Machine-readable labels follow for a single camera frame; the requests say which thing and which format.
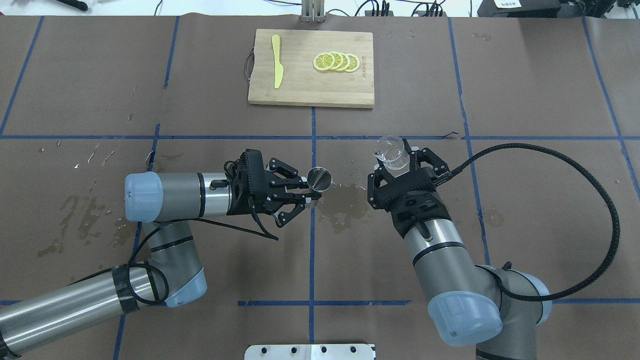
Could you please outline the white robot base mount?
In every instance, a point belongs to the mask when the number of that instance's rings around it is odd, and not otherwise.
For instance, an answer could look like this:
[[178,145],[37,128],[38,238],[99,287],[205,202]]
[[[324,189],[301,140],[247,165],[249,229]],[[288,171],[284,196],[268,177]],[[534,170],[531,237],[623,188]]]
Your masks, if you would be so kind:
[[375,360],[373,344],[256,344],[249,346],[245,360]]

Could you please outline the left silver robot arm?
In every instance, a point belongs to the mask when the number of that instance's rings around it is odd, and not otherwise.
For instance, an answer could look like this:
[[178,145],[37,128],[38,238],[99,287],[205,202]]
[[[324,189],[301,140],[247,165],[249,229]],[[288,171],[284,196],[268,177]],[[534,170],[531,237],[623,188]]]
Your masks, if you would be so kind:
[[[150,140],[9,139],[1,144],[1,300],[33,299],[125,264],[137,225],[126,175],[147,170]],[[22,354],[23,360],[241,360],[249,346],[307,344],[310,212],[279,241],[192,222],[208,291],[176,307],[142,307]]]

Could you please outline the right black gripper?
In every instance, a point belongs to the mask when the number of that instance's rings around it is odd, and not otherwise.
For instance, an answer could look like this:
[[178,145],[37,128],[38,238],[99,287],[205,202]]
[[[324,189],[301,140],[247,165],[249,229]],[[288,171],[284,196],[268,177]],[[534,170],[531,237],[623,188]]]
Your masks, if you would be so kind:
[[377,164],[368,174],[366,199],[373,210],[384,210],[391,215],[393,227],[400,237],[417,227],[426,235],[426,223],[451,220],[450,212],[439,196],[434,182],[448,182],[453,178],[450,167],[430,148],[407,144],[409,170],[398,177],[387,171],[384,162]]

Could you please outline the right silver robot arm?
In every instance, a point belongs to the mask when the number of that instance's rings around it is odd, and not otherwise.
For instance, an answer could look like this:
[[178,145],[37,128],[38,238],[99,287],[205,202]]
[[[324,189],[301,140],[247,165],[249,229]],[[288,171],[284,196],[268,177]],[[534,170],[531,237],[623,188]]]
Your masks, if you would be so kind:
[[553,304],[517,300],[506,292],[548,296],[546,285],[509,264],[474,264],[436,189],[449,168],[429,148],[384,136],[374,155],[368,203],[391,215],[441,340],[452,347],[474,346],[478,360],[537,359],[537,329]]

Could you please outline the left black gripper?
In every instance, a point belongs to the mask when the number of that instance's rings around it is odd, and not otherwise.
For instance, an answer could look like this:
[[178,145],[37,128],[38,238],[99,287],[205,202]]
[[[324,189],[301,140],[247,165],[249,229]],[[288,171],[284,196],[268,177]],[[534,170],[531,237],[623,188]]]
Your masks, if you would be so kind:
[[227,215],[272,215],[278,228],[289,224],[297,215],[322,198],[321,193],[274,193],[267,207],[268,187],[308,188],[308,182],[297,169],[272,157],[266,166],[260,150],[247,148],[235,161],[224,163],[230,187]]

